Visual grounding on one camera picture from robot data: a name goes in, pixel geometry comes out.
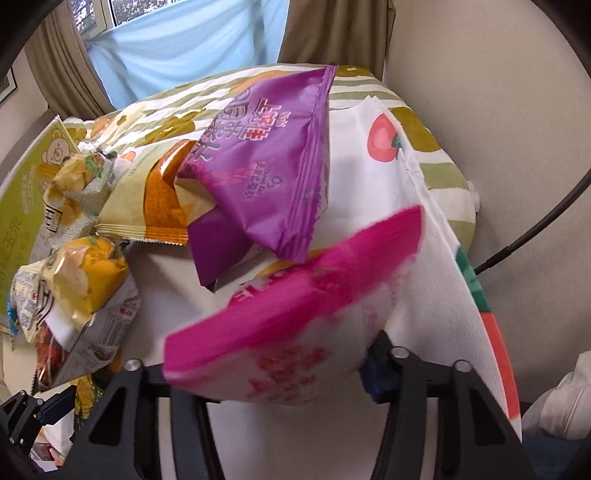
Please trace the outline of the left brown curtain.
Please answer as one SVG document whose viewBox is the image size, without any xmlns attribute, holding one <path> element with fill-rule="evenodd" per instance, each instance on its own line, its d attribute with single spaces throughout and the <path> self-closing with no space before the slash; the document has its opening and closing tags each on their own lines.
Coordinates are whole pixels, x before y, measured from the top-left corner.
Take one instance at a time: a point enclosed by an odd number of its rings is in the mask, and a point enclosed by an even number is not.
<svg viewBox="0 0 591 480">
<path fill-rule="evenodd" d="M 92 120 L 114 110 L 66 1 L 40 23 L 25 53 L 49 109 L 61 118 Z"/>
</svg>

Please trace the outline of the orange cream snack bag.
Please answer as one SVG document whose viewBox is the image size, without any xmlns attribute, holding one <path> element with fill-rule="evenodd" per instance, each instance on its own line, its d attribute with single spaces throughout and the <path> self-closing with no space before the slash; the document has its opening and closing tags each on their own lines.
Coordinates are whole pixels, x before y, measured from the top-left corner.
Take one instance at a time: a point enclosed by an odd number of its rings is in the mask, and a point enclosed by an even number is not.
<svg viewBox="0 0 591 480">
<path fill-rule="evenodd" d="M 95 232 L 121 240 L 185 245 L 188 225 L 215 202 L 182 166 L 197 144 L 170 140 L 123 155 L 130 168 L 118 181 L 95 223 Z"/>
</svg>

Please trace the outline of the purple snack bag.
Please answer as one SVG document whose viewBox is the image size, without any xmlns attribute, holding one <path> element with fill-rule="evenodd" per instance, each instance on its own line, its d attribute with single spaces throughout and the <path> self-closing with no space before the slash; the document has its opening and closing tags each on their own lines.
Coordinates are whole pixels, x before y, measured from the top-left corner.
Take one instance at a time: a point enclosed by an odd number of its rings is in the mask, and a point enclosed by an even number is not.
<svg viewBox="0 0 591 480">
<path fill-rule="evenodd" d="M 249 139 L 245 125 L 228 131 L 216 118 L 185 157 L 215 207 L 188 225 L 188 245 L 200 284 L 217 280 L 253 247 L 277 258 L 307 258 L 315 222 L 328 204 L 329 106 L 335 67 L 274 78 L 254 97 L 280 100 L 287 124 L 263 139 Z"/>
</svg>

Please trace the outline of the light blue curtain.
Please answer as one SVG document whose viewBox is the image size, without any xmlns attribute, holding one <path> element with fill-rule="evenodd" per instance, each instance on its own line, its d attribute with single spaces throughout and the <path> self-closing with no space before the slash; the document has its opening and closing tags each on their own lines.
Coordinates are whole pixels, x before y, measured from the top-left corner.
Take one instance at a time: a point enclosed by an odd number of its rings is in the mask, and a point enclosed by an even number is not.
<svg viewBox="0 0 591 480">
<path fill-rule="evenodd" d="M 287 1 L 180 1 L 86 42 L 111 104 L 121 109 L 173 87 L 274 64 Z"/>
</svg>

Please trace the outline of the brown curtain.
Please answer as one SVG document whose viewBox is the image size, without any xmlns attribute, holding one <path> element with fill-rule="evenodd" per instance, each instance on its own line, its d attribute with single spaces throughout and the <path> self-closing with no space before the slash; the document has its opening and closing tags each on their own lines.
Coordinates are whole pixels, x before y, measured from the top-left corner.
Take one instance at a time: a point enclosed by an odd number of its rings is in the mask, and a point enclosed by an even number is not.
<svg viewBox="0 0 591 480">
<path fill-rule="evenodd" d="M 25 53 L 49 109 L 61 118 L 92 120 L 114 110 L 66 1 L 40 23 Z"/>
<path fill-rule="evenodd" d="M 294 0 L 280 63 L 353 65 L 382 78 L 394 27 L 388 0 Z"/>
</svg>

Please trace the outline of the framed wall picture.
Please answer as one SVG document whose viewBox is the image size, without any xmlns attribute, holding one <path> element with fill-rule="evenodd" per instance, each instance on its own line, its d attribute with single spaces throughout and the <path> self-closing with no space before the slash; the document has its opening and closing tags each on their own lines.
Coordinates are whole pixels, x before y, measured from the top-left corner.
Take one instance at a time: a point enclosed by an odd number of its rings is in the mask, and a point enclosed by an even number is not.
<svg viewBox="0 0 591 480">
<path fill-rule="evenodd" d="M 0 83 L 0 103 L 5 102 L 17 90 L 17 88 L 18 86 L 13 68 L 10 68 Z"/>
</svg>

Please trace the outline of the green cardboard box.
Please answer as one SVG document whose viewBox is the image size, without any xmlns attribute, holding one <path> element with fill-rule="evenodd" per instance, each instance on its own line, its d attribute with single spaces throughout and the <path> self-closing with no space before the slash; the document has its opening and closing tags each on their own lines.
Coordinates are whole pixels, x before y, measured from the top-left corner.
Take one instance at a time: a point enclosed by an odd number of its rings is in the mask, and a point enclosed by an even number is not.
<svg viewBox="0 0 591 480">
<path fill-rule="evenodd" d="M 22 266 L 49 255 L 55 213 L 43 195 L 77 145 L 56 116 L 27 147 L 1 184 L 1 329 L 8 329 L 6 300 L 12 277 Z"/>
</svg>

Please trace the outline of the white fruit print cloth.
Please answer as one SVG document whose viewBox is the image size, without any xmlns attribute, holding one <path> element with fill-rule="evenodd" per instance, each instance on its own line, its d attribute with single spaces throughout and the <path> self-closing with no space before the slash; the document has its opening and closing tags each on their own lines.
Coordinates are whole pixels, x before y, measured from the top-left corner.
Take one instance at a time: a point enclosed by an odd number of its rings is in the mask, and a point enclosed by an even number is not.
<svg viewBox="0 0 591 480">
<path fill-rule="evenodd" d="M 514 429 L 521 426 L 511 365 L 495 318 L 486 311 L 473 270 L 445 215 L 427 191 L 418 157 L 405 148 L 389 163 L 370 159 L 370 122 L 384 113 L 374 99 L 332 112 L 331 203 L 315 232 L 315 246 L 348 237 L 400 209 L 424 209 L 419 250 L 402 276 L 402 288 L 386 323 L 394 343 L 420 358 L 449 365 L 472 363 Z M 136 244 L 132 273 L 142 298 L 124 353 L 147 364 L 162 359 L 164 336 L 219 309 L 238 285 L 270 264 L 260 256 L 239 266 L 216 293 L 198 284 L 188 250 Z M 339 380 L 317 400 L 301 406 L 235 401 L 205 410 L 213 439 L 197 434 L 162 443 L 172 456 L 166 479 L 366 479 L 378 454 L 387 409 L 363 392 L 358 375 Z"/>
</svg>

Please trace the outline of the yellow green crumpled snack bag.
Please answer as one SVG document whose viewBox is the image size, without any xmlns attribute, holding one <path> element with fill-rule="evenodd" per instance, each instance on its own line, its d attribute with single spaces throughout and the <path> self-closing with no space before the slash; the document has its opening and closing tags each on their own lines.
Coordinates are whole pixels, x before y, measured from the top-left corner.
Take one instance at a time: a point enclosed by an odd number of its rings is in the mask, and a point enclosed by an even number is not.
<svg viewBox="0 0 591 480">
<path fill-rule="evenodd" d="M 92 233 L 106 203 L 114 162 L 100 152 L 75 154 L 64 162 L 44 195 L 45 226 L 53 250 Z"/>
</svg>

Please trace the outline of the window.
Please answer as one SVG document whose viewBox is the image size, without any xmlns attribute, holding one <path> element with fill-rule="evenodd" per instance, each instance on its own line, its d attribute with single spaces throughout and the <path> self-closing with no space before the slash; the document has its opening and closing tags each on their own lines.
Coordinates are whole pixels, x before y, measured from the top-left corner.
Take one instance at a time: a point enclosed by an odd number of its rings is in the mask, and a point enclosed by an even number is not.
<svg viewBox="0 0 591 480">
<path fill-rule="evenodd" d="M 71 18 L 83 39 L 92 38 L 177 0 L 69 0 Z"/>
</svg>

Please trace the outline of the yellow chip bag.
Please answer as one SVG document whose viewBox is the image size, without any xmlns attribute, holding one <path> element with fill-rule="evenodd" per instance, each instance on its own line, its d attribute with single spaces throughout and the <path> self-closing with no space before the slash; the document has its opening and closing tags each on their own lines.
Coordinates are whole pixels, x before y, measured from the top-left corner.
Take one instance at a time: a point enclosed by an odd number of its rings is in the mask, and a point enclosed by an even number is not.
<svg viewBox="0 0 591 480">
<path fill-rule="evenodd" d="M 141 304 L 121 247 L 103 236 L 69 241 L 20 267 L 7 300 L 10 336 L 36 352 L 32 391 L 109 365 Z"/>
</svg>

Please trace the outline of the pink white snack bag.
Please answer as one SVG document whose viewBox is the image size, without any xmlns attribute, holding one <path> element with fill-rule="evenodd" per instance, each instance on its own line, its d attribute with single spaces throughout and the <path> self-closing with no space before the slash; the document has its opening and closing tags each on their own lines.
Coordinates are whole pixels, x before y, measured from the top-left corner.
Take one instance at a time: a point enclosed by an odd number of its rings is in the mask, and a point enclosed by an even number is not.
<svg viewBox="0 0 591 480">
<path fill-rule="evenodd" d="M 353 373 L 393 316 L 423 236 L 419 205 L 259 277 L 169 335 L 162 373 L 213 400 L 297 405 Z"/>
</svg>

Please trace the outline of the green striped flower quilt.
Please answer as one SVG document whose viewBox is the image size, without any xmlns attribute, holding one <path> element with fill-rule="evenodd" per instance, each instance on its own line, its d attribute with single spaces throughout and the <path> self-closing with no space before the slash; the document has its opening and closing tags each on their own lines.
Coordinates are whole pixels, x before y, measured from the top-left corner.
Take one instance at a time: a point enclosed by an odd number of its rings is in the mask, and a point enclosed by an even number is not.
<svg viewBox="0 0 591 480">
<path fill-rule="evenodd" d="M 276 64 L 238 69 L 174 87 L 94 120 L 70 117 L 63 125 L 82 151 L 115 151 L 120 155 L 170 140 L 197 140 L 216 118 L 228 131 L 242 125 L 249 139 L 263 139 L 273 127 L 287 124 L 280 100 L 254 97 L 256 87 L 274 78 L 311 70 L 310 64 Z M 342 65 L 329 89 L 332 111 L 349 110 L 367 97 L 380 100 L 394 115 L 405 138 L 405 151 L 415 154 L 426 186 L 435 197 L 464 250 L 476 230 L 476 207 L 468 181 L 415 111 L 369 70 Z"/>
</svg>

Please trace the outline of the right brown curtain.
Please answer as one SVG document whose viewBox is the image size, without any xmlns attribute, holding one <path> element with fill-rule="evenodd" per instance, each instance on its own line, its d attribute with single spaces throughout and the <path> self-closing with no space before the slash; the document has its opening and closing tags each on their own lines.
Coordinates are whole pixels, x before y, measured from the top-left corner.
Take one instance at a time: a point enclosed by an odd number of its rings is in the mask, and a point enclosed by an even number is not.
<svg viewBox="0 0 591 480">
<path fill-rule="evenodd" d="M 294 0 L 280 63 L 353 65 L 382 78 L 394 27 L 388 0 Z"/>
</svg>

